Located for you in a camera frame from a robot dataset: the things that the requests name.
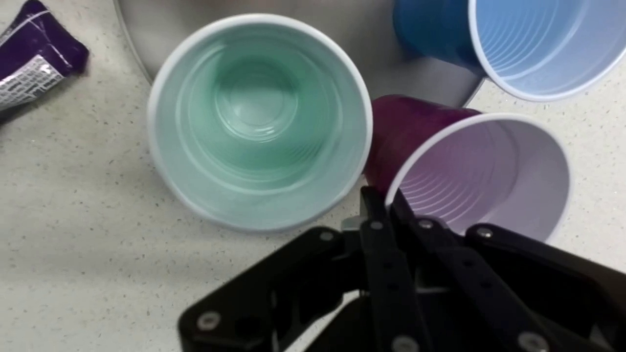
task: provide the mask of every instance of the candy bar wrapper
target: candy bar wrapper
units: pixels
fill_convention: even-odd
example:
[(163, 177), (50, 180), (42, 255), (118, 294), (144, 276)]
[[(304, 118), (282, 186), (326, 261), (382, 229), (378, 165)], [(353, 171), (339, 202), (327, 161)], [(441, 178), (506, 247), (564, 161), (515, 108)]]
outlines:
[(0, 36), (0, 112), (83, 75), (89, 55), (40, 0), (28, 0)]

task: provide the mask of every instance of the speckled countertop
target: speckled countertop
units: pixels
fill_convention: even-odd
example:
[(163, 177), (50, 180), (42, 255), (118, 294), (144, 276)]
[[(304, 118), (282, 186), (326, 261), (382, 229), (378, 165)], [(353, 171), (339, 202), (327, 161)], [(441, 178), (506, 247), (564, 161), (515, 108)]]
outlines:
[[(22, 0), (0, 2), (0, 28)], [(179, 349), (177, 319), (298, 231), (241, 235), (198, 220), (157, 177), (149, 85), (114, 4), (48, 0), (93, 49), (91, 75), (0, 128), (0, 351)], [(533, 116), (576, 165), (552, 245), (626, 272), (626, 63), (590, 92), (527, 104), (492, 83), (472, 106)], [(357, 192), (318, 223), (339, 227)]]

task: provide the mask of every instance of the screw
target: screw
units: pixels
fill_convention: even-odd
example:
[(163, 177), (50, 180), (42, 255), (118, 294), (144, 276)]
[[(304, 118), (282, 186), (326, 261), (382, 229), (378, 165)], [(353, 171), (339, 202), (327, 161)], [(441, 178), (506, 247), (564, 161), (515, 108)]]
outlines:
[(537, 333), (521, 333), (517, 343), (525, 352), (551, 352), (549, 341)]
[(326, 243), (331, 243), (335, 239), (335, 235), (333, 233), (322, 233), (320, 239), (326, 241)]
[(412, 337), (396, 337), (392, 343), (394, 352), (419, 352), (417, 341)]
[(382, 223), (382, 221), (372, 221), (371, 227), (376, 229), (376, 231), (382, 231), (382, 229), (384, 229), (384, 223)]
[(222, 315), (218, 311), (208, 311), (200, 315), (198, 329), (200, 331), (216, 331), (222, 321)]
[(435, 223), (433, 223), (433, 221), (423, 220), (423, 221), (419, 221), (419, 227), (421, 227), (421, 229), (433, 229), (433, 227), (435, 227)]
[(484, 237), (484, 239), (492, 239), (492, 237), (494, 237), (494, 231), (488, 229), (488, 227), (480, 227), (476, 233), (478, 233), (480, 237)]

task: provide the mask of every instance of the plastic cup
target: plastic cup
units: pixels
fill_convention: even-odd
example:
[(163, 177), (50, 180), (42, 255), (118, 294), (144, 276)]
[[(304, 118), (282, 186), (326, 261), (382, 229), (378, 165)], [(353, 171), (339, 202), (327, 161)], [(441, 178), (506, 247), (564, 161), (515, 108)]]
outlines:
[(547, 241), (570, 200), (570, 163), (549, 132), (525, 118), (455, 110), (404, 96), (374, 102), (367, 178), (392, 206), (457, 233), (494, 223)]
[(282, 16), (236, 16), (181, 44), (149, 98), (155, 165), (200, 216), (243, 231), (316, 220), (357, 184), (372, 104), (349, 55)]
[(525, 100), (560, 100), (607, 75), (626, 49), (626, 0), (396, 0), (416, 55), (488, 75)]

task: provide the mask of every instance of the cup rim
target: cup rim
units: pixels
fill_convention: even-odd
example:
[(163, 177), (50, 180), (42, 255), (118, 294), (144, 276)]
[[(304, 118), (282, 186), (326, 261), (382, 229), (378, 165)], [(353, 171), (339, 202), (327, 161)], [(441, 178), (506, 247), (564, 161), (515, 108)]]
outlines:
[(478, 28), (478, 2), (482, 2), (482, 0), (470, 0), (470, 4), (468, 4), (470, 38), (472, 38), (474, 53), (480, 59), (486, 75), (498, 87), (502, 87), (506, 92), (509, 92), (509, 94), (513, 94), (517, 98), (523, 98), (523, 100), (529, 100), (529, 102), (556, 102), (556, 100), (564, 100), (564, 98), (576, 96), (576, 94), (588, 90), (590, 87), (597, 85), (601, 79), (605, 79), (626, 57), (626, 47), (625, 47), (623, 53), (617, 55), (603, 71), (599, 71), (592, 81), (588, 81), (588, 83), (584, 83), (584, 85), (580, 85), (576, 89), (570, 89), (570, 90), (564, 90), (564, 92), (556, 92), (556, 94), (531, 94), (531, 92), (525, 92), (521, 89), (515, 89), (507, 81), (504, 81), (502, 75), (498, 75), (494, 65), (490, 63), (488, 53), (484, 49), (482, 36), (480, 36), (480, 28)]
[[(171, 173), (165, 167), (163, 155), (161, 155), (161, 147), (157, 141), (157, 106), (159, 100), (163, 96), (163, 90), (173, 75), (173, 71), (179, 67), (179, 63), (185, 59), (185, 55), (194, 49), (198, 44), (206, 42), (208, 38), (220, 36), (226, 30), (234, 30), (234, 28), (245, 28), (245, 26), (257, 26), (257, 24), (265, 24), (265, 26), (281, 26), (281, 28), (288, 28), (294, 32), (302, 32), (308, 38), (320, 42), (324, 47), (327, 47), (349, 71), (351, 79), (355, 81), (357, 89), (359, 89), (359, 96), (363, 100), (363, 112), (365, 112), (365, 128), (367, 128), (367, 135), (365, 135), (365, 151), (361, 153), (359, 159), (359, 169), (353, 171), (353, 177), (349, 177), (347, 184), (341, 188), (341, 192), (335, 192), (329, 202), (326, 202), (324, 208), (314, 210), (308, 218), (292, 221), (292, 223), (284, 223), (284, 225), (275, 225), (275, 227), (259, 227), (259, 225), (251, 225), (251, 223), (236, 223), (236, 221), (226, 221), (220, 216), (200, 208), (198, 204), (194, 204), (193, 200), (189, 200), (187, 192), (183, 192), (177, 182), (169, 177)], [(173, 194), (194, 214), (198, 214), (204, 220), (210, 220), (214, 223), (220, 223), (224, 227), (236, 229), (236, 231), (251, 231), (251, 233), (271, 233), (271, 231), (284, 231), (284, 229), (294, 229), (300, 227), (304, 223), (310, 223), (318, 218), (322, 218), (324, 214), (327, 214), (329, 210), (333, 210), (339, 202), (343, 202), (353, 188), (357, 186), (357, 182), (361, 180), (361, 175), (369, 163), (369, 155), (372, 149), (372, 137), (374, 137), (374, 112), (372, 112), (372, 104), (371, 104), (371, 92), (369, 87), (361, 75), (361, 71), (357, 69), (357, 65), (353, 63), (353, 59), (345, 53), (345, 49), (341, 49), (329, 36), (326, 36), (324, 32), (320, 32), (318, 28), (294, 20), (294, 18), (286, 18), (286, 16), (277, 16), (277, 14), (241, 14), (241, 16), (230, 16), (218, 22), (212, 22), (204, 28), (200, 28), (198, 32), (194, 32), (193, 36), (189, 36), (165, 61), (165, 65), (161, 67), (151, 94), (149, 94), (149, 104), (148, 104), (148, 130), (149, 130), (149, 151), (153, 157), (153, 163), (159, 171), (159, 175), (163, 177), (163, 180), (167, 182), (167, 186), (173, 190)]]
[(537, 128), (539, 132), (547, 133), (551, 139), (554, 139), (554, 143), (560, 147), (566, 167), (568, 167), (568, 196), (566, 196), (566, 206), (562, 212), (562, 218), (558, 220), (556, 227), (552, 229), (552, 233), (549, 235), (549, 241), (552, 241), (552, 237), (556, 237), (562, 231), (564, 225), (564, 218), (570, 216), (570, 208), (574, 204), (574, 175), (576, 175), (576, 165), (574, 159), (570, 157), (568, 149), (564, 147), (562, 139), (554, 133), (551, 133), (545, 126), (537, 124), (535, 120), (517, 116), (517, 114), (478, 114), (478, 116), (470, 116), (462, 122), (457, 122), (445, 130), (441, 130), (439, 133), (435, 133), (433, 137), (429, 137), (419, 149), (416, 149), (410, 159), (404, 163), (404, 167), (396, 173), (390, 190), (386, 194), (386, 208), (390, 210), (394, 206), (396, 194), (400, 192), (402, 182), (408, 178), (410, 171), (416, 167), (416, 163), (419, 159), (423, 159), (435, 145), (439, 145), (441, 141), (449, 139), (451, 135), (472, 128), (472, 126), (482, 126), (482, 124), (496, 124), (496, 122), (517, 122), (517, 124), (527, 124), (531, 128)]

